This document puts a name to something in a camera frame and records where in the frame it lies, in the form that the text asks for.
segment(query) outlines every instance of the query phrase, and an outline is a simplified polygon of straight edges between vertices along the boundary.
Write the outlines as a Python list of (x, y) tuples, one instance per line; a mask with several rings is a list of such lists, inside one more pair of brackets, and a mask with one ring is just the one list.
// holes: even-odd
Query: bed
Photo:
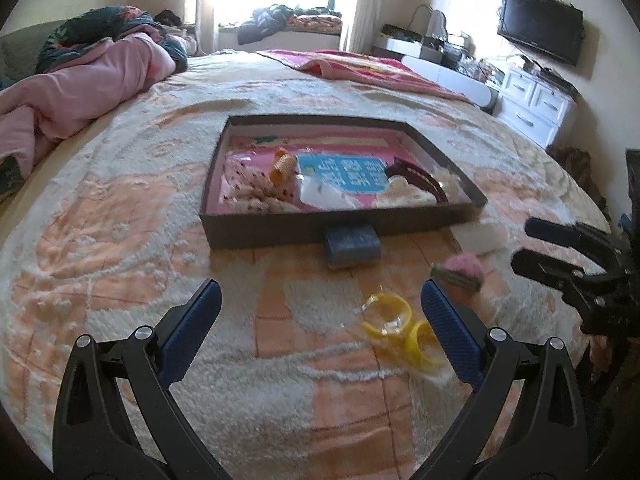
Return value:
[[(469, 299), (486, 324), (542, 343), (561, 337), (574, 364), (588, 340), (554, 291), (510, 270), (529, 216), (608, 230), (577, 184), (539, 147), (473, 105), (329, 81), (258, 54), (192, 59), (60, 144), (0, 219), (0, 401), (51, 467), (51, 431), (70, 346), (155, 324), (208, 277), (223, 309), (172, 393), (234, 478), (407, 479), (469, 394), (453, 376), (421, 379), (345, 326), (386, 285), (418, 306), (430, 265), (458, 250), (449, 230), (383, 238), (374, 267), (329, 271), (321, 246), (210, 252), (198, 218), (207, 165), (229, 115), (345, 114), (406, 121), (488, 197), (479, 222), (508, 245), (482, 258), (486, 285)], [(157, 455), (132, 392), (141, 443)], [(488, 442), (495, 452), (516, 385)]]

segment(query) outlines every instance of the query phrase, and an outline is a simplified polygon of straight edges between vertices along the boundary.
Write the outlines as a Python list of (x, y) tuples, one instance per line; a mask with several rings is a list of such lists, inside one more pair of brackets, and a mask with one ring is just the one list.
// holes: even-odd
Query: television screen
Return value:
[(502, 0), (498, 34), (575, 66), (584, 39), (582, 11), (557, 0)]

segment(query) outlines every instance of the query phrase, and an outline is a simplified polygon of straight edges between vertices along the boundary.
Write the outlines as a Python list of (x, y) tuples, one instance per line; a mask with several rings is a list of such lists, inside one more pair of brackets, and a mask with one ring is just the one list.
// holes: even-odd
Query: drawer handle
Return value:
[(521, 116), (520, 114), (516, 114), (516, 117), (519, 118), (523, 123), (527, 124), (528, 126), (531, 126), (532, 128), (535, 126), (534, 123), (532, 123), (531, 121), (529, 121), (528, 119), (525, 119), (523, 116)]

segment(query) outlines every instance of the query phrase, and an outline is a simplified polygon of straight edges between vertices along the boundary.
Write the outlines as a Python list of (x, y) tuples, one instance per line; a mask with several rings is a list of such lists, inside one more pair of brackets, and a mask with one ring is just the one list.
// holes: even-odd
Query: bolt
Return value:
[(562, 350), (564, 348), (564, 342), (559, 337), (552, 337), (549, 344), (556, 350)]
[(136, 339), (140, 339), (140, 341), (149, 339), (154, 330), (150, 326), (141, 326), (136, 330)]
[(91, 342), (91, 336), (84, 334), (81, 335), (78, 339), (76, 339), (76, 345), (78, 348), (84, 348)]
[(492, 328), (489, 337), (496, 341), (504, 341), (507, 339), (507, 333), (501, 328)]

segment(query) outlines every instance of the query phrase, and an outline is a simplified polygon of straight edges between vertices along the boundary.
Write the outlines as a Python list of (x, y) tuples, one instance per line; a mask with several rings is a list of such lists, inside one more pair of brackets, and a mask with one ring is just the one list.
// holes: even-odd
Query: curtain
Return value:
[(380, 26), (382, 0), (342, 0), (341, 4), (344, 12), (340, 49), (370, 54)]
[(215, 17), (214, 1), (196, 0), (196, 35), (200, 56), (218, 50), (218, 20)]

